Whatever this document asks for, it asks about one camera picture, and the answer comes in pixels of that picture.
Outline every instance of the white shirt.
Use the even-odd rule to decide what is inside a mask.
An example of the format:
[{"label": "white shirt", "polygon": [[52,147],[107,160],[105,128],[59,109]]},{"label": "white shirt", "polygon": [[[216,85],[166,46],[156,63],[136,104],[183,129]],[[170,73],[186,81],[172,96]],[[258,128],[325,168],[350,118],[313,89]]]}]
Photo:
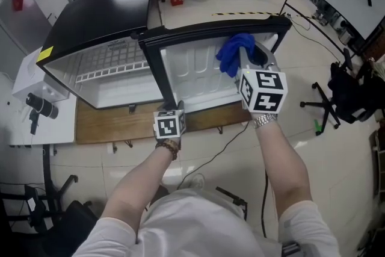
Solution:
[{"label": "white shirt", "polygon": [[[294,240],[306,256],[339,257],[338,245],[313,202],[279,220],[279,240]],[[281,257],[280,242],[255,235],[240,208],[202,190],[179,190],[152,205],[138,235],[125,222],[102,218],[74,257]]]}]

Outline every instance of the caution tape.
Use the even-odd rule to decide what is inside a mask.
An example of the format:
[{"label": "caution tape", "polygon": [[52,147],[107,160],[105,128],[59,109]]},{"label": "caution tape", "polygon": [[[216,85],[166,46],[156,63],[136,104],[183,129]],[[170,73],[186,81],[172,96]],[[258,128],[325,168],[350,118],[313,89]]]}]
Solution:
[{"label": "caution tape", "polygon": [[[279,16],[278,13],[270,13],[270,12],[227,12],[227,13],[213,13],[211,14],[211,16],[215,16],[215,15],[219,15],[219,16],[223,16],[223,15],[247,15],[247,14],[266,14],[266,15],[272,15],[272,16]],[[314,19],[314,17],[312,16],[305,16],[306,18],[308,19]]]}]

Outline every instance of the wire shelf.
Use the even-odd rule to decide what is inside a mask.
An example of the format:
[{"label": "wire shelf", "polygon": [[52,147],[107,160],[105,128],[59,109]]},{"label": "wire shelf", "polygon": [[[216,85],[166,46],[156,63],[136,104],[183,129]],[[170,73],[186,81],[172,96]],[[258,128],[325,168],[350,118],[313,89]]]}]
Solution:
[{"label": "wire shelf", "polygon": [[138,41],[119,40],[84,52],[75,83],[148,69]]}]

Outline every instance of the tile floor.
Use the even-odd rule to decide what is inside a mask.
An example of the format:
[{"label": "tile floor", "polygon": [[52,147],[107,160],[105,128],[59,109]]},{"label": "tile floor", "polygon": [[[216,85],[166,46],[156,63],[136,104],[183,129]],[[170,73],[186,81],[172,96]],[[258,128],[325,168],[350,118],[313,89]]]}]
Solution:
[{"label": "tile floor", "polygon": [[[228,11],[279,12],[283,1],[185,0],[185,4],[179,7],[171,7],[168,2],[161,4],[161,10],[166,27],[174,28],[225,18],[264,18],[240,15],[223,17],[211,14]],[[303,13],[311,14],[312,5],[307,0],[290,1],[297,8],[301,8]],[[295,21],[307,26],[300,18],[295,18]],[[301,33],[306,32],[298,26],[297,28]],[[306,35],[326,45],[333,53],[304,39],[293,28],[288,32],[276,52],[278,64],[287,74],[289,86],[289,94],[279,115],[279,122],[291,145],[306,163],[314,201],[318,204],[324,220],[337,236],[342,255],[350,257],[354,256],[354,250],[373,215],[373,170],[369,135],[378,126],[373,117],[364,123],[343,123],[338,130],[328,124],[324,134],[315,137],[314,120],[320,121],[322,114],[316,108],[300,108],[299,102],[319,100],[316,92],[310,87],[315,81],[330,95],[327,89],[329,65],[335,61],[335,57],[340,60],[342,57],[315,29],[307,31]],[[225,127],[223,135],[216,129],[185,134],[180,155],[164,176],[165,186],[170,190],[175,189],[187,173],[209,161],[243,129],[244,126],[238,124]],[[64,206],[73,199],[81,202],[91,200],[96,212],[100,213],[114,186],[148,156],[155,141],[144,139],[134,141],[133,144],[134,147],[129,148],[124,143],[117,143],[117,153],[113,155],[107,154],[105,144],[57,146],[58,153],[51,159],[55,185],[60,187],[68,175],[79,176],[79,182],[69,188],[63,200]],[[41,164],[38,154],[24,155],[35,159],[35,163],[30,166]],[[15,164],[18,162],[26,167],[24,160],[21,163],[17,159]],[[29,177],[34,174],[41,177],[39,167],[33,171]],[[248,222],[255,230],[261,232],[264,166],[259,142],[251,126],[213,162],[200,169],[200,172],[206,176],[208,190],[215,191],[215,187],[220,186],[245,199],[249,205]],[[266,200],[265,224],[268,236],[276,238],[277,214],[271,189]],[[23,225],[18,223],[14,228],[19,230]]]}]

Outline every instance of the blue cloth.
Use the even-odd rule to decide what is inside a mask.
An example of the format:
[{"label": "blue cloth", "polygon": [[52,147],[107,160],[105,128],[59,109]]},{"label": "blue cloth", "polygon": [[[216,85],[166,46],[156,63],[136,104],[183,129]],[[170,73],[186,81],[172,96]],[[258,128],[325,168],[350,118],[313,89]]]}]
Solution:
[{"label": "blue cloth", "polygon": [[255,40],[251,34],[239,33],[222,46],[217,54],[217,59],[221,62],[219,68],[221,72],[226,72],[230,77],[234,77],[239,68],[239,48],[246,48],[247,53],[251,58],[254,54]]}]

